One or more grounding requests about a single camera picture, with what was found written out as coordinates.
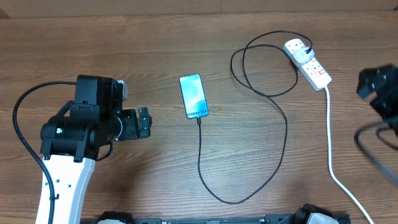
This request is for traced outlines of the blue Samsung Galaxy smartphone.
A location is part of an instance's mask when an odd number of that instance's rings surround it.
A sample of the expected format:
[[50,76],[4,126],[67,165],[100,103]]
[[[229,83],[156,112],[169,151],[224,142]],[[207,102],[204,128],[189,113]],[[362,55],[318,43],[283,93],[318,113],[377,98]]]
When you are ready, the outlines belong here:
[[179,82],[187,118],[208,116],[209,110],[200,74],[180,77]]

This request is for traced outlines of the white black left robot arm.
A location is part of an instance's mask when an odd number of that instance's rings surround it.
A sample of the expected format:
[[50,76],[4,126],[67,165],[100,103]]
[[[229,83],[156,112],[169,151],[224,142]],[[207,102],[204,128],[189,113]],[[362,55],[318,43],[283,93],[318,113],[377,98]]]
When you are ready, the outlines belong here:
[[51,180],[43,179],[37,223],[79,223],[100,147],[150,136],[146,107],[123,109],[127,87],[122,80],[79,75],[75,98],[51,117],[40,132],[40,153]]

